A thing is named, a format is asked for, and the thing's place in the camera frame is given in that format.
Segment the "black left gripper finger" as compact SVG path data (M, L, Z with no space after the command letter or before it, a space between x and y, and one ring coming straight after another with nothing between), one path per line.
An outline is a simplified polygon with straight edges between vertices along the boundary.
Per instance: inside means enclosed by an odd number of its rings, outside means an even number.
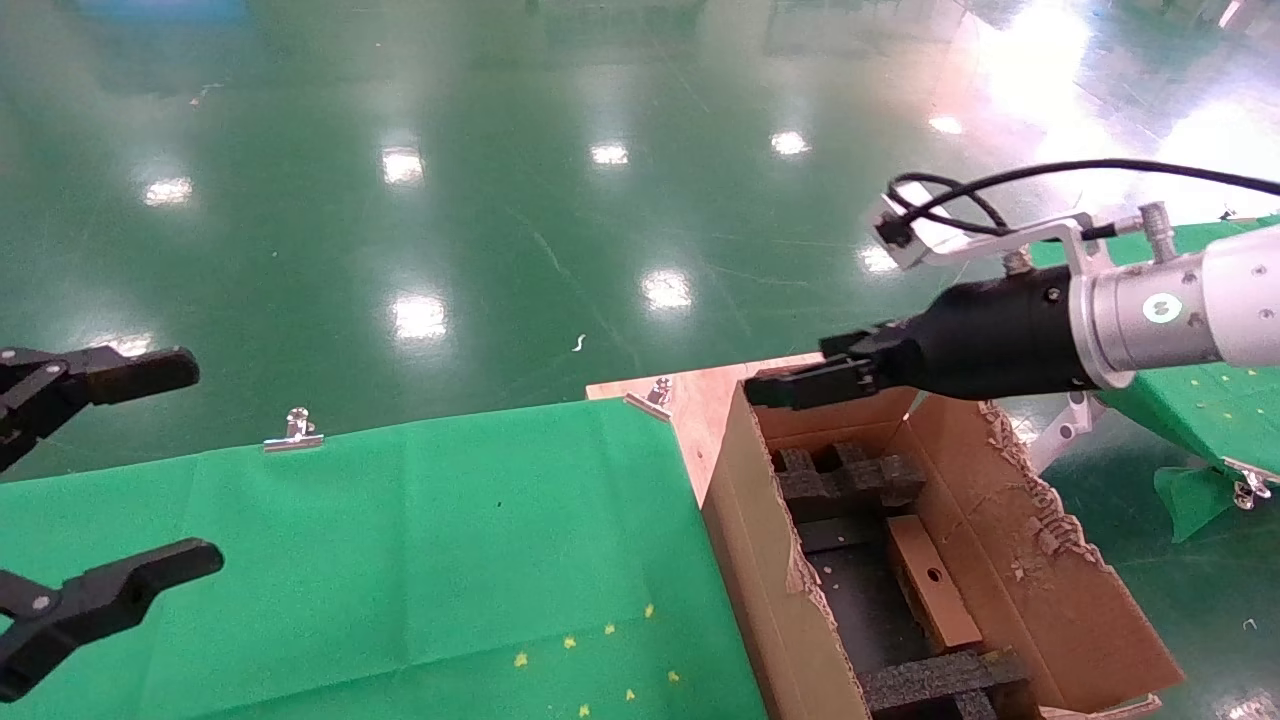
M1 351L1 469L19 462L90 405L114 405L197 384L184 347L125 356L113 347Z
M91 568L58 588L1 573L1 698L24 698L78 648L138 626L165 591L210 577L225 559L188 538Z

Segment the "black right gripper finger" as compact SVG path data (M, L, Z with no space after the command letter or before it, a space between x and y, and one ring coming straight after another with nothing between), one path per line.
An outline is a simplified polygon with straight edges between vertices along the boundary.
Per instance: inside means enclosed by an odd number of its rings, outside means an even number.
M820 340L820 354L824 359L887 359L897 352L905 338L905 331L899 323L887 322L824 337Z
M797 411L869 398L882 389L870 360L826 360L745 380L751 405Z

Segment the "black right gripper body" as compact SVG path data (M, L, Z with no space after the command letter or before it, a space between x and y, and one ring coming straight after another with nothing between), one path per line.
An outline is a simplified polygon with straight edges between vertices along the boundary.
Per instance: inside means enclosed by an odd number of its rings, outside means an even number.
M879 378L982 401L1088 389L1073 336L1070 270L956 284L879 333Z

